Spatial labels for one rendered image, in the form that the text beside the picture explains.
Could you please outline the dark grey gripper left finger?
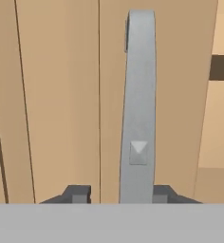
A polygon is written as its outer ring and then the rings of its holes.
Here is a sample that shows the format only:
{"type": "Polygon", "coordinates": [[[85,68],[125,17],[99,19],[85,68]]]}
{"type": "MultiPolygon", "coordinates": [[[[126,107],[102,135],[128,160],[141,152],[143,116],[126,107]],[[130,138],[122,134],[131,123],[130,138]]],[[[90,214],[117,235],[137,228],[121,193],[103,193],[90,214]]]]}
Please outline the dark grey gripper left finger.
{"type": "Polygon", "coordinates": [[[90,204],[90,185],[68,185],[61,195],[45,200],[45,203],[73,203],[90,204]]]}

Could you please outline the plain wooden cabinet door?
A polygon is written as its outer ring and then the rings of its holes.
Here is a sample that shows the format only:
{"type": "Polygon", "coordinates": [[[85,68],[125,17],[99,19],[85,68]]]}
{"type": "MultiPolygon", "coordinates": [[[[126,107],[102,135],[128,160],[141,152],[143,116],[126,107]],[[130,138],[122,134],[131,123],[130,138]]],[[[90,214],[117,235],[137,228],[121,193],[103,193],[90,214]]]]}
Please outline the plain wooden cabinet door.
{"type": "Polygon", "coordinates": [[[100,201],[97,0],[16,0],[36,200],[100,201]]]}

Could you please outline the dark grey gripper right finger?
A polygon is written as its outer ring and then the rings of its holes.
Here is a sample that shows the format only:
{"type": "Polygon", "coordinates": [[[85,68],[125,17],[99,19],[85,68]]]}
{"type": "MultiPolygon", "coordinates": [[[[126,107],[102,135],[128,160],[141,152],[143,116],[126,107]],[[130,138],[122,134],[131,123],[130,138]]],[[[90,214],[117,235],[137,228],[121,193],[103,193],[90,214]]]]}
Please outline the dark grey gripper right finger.
{"type": "Polygon", "coordinates": [[[196,200],[177,194],[170,185],[155,185],[154,203],[196,203],[196,200]]]}

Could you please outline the wooden cabinet side panel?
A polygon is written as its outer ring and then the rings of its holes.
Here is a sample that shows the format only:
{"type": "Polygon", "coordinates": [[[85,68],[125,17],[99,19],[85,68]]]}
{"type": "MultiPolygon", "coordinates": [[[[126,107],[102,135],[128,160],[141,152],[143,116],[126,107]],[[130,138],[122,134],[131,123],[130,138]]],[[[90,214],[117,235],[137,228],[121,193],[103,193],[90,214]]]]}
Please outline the wooden cabinet side panel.
{"type": "Polygon", "coordinates": [[[34,201],[14,0],[0,0],[0,143],[8,202],[34,201]]]}

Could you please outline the light wooden cabinet run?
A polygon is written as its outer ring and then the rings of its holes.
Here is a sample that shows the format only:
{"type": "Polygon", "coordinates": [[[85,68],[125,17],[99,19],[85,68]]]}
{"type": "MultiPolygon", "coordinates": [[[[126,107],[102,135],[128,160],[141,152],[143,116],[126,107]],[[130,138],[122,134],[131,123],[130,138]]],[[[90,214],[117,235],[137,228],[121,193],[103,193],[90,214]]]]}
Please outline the light wooden cabinet run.
{"type": "Polygon", "coordinates": [[[224,0],[218,0],[195,199],[224,203],[224,0]]]}

